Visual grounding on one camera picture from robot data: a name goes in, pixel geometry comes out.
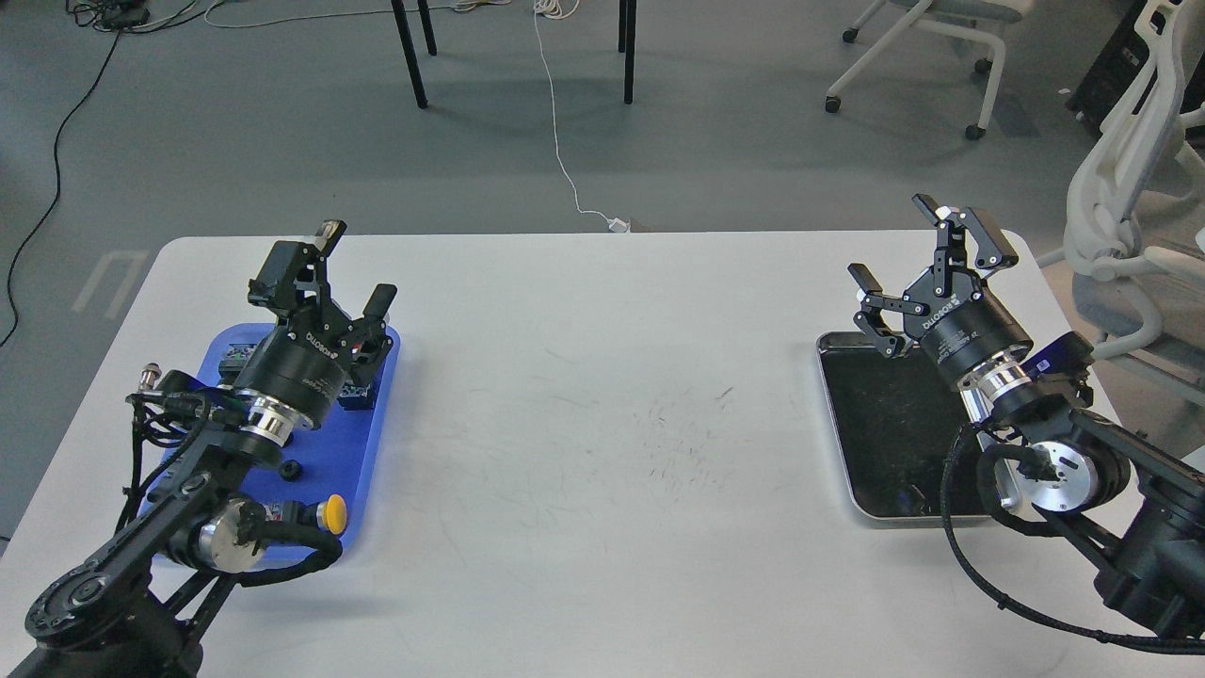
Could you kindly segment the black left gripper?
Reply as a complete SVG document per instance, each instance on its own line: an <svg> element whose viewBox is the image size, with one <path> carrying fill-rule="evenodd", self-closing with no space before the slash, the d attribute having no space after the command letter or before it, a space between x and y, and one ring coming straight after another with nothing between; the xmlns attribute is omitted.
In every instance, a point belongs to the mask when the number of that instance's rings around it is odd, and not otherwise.
<svg viewBox="0 0 1205 678"><path fill-rule="evenodd" d="M277 241L247 285L247 301L278 317L280 325L258 344L233 390L283 403L308 429L327 421L345 379L371 381L394 347L386 316L395 284L376 285L358 320L327 318L341 312L331 299L327 259L345 231L347 223L328 219L313 243Z"/></svg>

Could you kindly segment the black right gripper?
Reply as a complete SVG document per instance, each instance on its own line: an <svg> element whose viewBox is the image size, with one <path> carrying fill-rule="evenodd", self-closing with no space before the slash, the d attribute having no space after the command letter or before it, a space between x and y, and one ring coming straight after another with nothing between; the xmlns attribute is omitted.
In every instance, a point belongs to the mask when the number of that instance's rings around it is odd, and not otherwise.
<svg viewBox="0 0 1205 678"><path fill-rule="evenodd" d="M951 389L997 353L1023 360L1034 342L982 276L1019 263L1003 228L986 212L939 205L928 194L915 194L912 202L937 232L931 266L903 299L884 296L870 269L851 263L848 273L862 291L857 328L886 359L899 359L909 352L909 338L916 340ZM890 331L883 312L905 316L906 335Z"/></svg>

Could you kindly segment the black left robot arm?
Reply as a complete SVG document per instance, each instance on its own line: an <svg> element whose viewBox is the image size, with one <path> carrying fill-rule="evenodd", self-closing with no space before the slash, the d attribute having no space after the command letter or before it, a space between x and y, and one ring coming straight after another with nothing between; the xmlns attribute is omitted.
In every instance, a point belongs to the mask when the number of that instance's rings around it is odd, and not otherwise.
<svg viewBox="0 0 1205 678"><path fill-rule="evenodd" d="M329 219L313 241L275 243L247 300L276 317L235 375L207 385L149 362L133 405L133 452L167 450L133 482L114 532L35 599L35 649L16 677L194 677L202 635L233 589L275 585L343 556L340 499L280 508L252 499L252 468L280 472L296 428L319 429L345 387L368 389L394 340L396 287L380 283L362 317L334 301L329 257L347 231Z"/></svg>

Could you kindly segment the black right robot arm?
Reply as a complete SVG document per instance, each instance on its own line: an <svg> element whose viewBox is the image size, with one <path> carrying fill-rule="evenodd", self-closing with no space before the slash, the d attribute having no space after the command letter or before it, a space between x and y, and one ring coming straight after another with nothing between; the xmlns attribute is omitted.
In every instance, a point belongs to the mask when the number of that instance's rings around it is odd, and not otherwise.
<svg viewBox="0 0 1205 678"><path fill-rule="evenodd" d="M1200 655L1204 625L1203 474L1091 411L1087 340L1071 331L1042 350L988 287L1019 261L989 216L912 197L935 232L931 265L901 297L884 295L868 266L856 325L886 359L921 350L951 389L980 399L956 435L940 481L940 520L964 574L1027 621L1131 652ZM1030 537L1066 538L1097 567L1103 605L1142 636L1082 627L1031 609L995 588L956 540L950 484L986 434L975 487L984 513Z"/></svg>

